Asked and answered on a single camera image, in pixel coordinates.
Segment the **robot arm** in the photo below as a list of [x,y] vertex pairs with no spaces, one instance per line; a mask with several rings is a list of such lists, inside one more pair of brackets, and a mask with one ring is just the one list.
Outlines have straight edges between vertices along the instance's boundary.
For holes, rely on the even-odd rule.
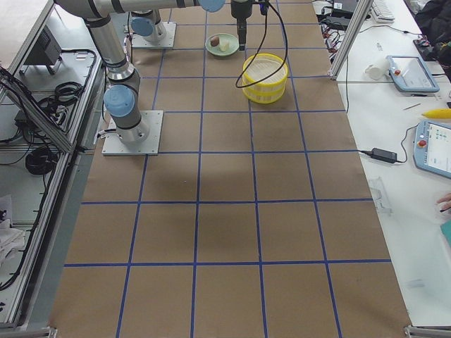
[[104,105],[116,124],[123,142],[136,142],[149,134],[138,108],[140,76],[128,60],[111,22],[112,13],[147,12],[166,8],[201,6],[214,13],[224,1],[56,1],[70,14],[82,18],[107,69],[111,86],[105,91]]
[[153,44],[166,36],[166,28],[161,22],[158,9],[131,12],[131,28],[133,32]]

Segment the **person hand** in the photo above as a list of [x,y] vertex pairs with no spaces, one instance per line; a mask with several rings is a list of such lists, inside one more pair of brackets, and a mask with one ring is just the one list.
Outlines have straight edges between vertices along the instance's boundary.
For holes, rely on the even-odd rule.
[[447,193],[446,195],[440,197],[436,201],[436,204],[439,206],[441,213],[450,211],[450,209],[451,209],[451,193]]

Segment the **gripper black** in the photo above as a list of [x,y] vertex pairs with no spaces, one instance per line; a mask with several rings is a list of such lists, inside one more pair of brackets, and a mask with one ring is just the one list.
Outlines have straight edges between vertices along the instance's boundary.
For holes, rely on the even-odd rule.
[[237,22],[239,50],[244,51],[246,46],[247,19],[252,15],[252,2],[250,0],[230,2],[231,15]]

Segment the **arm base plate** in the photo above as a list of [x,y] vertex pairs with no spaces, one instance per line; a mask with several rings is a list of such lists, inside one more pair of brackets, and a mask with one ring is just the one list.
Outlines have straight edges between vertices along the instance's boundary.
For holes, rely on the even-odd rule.
[[134,49],[172,49],[175,41],[175,22],[160,22],[152,26],[148,21],[131,24]]
[[102,154],[105,156],[156,156],[159,153],[163,111],[140,111],[140,123],[130,129],[116,127],[113,120],[109,123],[108,132],[104,138]]

